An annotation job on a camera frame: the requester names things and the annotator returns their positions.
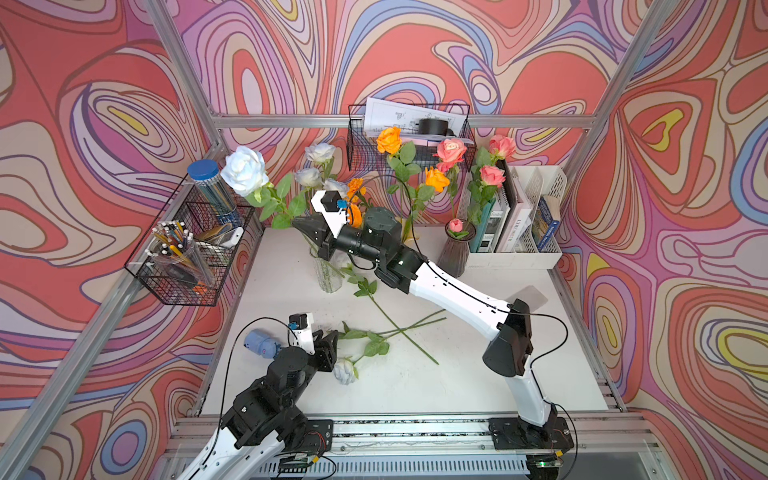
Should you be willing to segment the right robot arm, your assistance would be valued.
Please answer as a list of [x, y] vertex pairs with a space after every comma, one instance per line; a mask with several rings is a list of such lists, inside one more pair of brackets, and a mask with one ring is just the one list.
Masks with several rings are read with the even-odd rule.
[[366, 215], [361, 227], [349, 225], [340, 210], [297, 217], [290, 225], [317, 247], [320, 258], [328, 260], [334, 253], [344, 252], [368, 260], [385, 285], [428, 300], [477, 330], [489, 341], [483, 363], [506, 379], [517, 406], [512, 445], [555, 446], [558, 412], [545, 398], [533, 370], [533, 314], [527, 303], [493, 298], [443, 271], [396, 238], [401, 225], [383, 208]]

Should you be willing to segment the large white rose flower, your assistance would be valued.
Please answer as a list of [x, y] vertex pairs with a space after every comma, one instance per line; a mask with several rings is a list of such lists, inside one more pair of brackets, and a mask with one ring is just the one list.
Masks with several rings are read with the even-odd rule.
[[270, 178], [260, 152], [240, 146], [226, 157], [222, 179], [259, 214], [259, 221], [274, 229], [288, 229], [307, 211], [307, 200], [294, 192], [297, 184], [292, 172], [278, 180]]

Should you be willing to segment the orange rose flower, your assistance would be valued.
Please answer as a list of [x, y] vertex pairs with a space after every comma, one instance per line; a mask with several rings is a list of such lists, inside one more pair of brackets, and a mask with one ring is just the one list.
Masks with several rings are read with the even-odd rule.
[[451, 183], [449, 178], [439, 169], [429, 167], [425, 169], [424, 174], [424, 181], [417, 187], [406, 187], [410, 205], [410, 212], [406, 221], [408, 230], [412, 229], [415, 221], [427, 205]]
[[379, 134], [376, 144], [378, 151], [386, 155], [387, 165], [394, 172], [400, 188], [410, 200], [415, 200], [415, 188], [410, 184], [410, 179], [419, 175], [420, 167], [415, 162], [414, 143], [404, 142], [401, 130], [398, 127], [390, 127]]

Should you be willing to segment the orange marigold flower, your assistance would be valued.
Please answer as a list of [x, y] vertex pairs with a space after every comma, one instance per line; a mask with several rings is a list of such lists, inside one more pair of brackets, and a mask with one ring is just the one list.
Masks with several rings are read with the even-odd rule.
[[354, 178], [348, 183], [347, 200], [358, 203], [364, 199], [367, 189], [362, 178]]

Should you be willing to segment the large pink rose flower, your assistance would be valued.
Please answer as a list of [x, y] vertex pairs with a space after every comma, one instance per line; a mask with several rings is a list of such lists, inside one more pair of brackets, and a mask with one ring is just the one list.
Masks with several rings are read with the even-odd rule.
[[443, 191], [447, 193], [448, 198], [451, 200], [451, 214], [457, 210], [456, 200], [460, 188], [460, 176], [466, 151], [466, 144], [458, 138], [447, 138], [437, 147], [436, 157], [439, 162], [435, 168], [442, 171], [451, 181], [450, 185]]

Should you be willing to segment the tall white rose flower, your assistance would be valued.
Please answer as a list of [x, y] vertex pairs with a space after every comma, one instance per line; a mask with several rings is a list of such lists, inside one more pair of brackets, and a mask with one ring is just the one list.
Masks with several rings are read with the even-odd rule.
[[324, 188], [333, 173], [336, 147], [328, 143], [320, 143], [305, 148], [305, 159], [309, 166], [295, 173], [296, 182], [302, 187], [307, 200]]

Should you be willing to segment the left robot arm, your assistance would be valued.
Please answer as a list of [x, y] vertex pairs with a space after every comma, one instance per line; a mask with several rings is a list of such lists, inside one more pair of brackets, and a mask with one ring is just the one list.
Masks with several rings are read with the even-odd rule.
[[239, 393], [221, 416], [218, 429], [181, 479], [251, 479], [276, 461], [280, 469], [306, 473], [332, 447], [333, 422], [310, 420], [298, 400], [319, 372], [331, 372], [339, 333], [311, 334], [314, 351], [289, 346], [279, 351], [266, 374]]

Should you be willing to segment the pink tulip flower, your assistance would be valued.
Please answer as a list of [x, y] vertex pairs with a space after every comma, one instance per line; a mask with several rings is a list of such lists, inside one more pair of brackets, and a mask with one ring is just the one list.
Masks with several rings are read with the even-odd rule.
[[469, 235], [469, 230], [459, 218], [450, 220], [446, 225], [447, 234], [455, 240], [463, 240]]

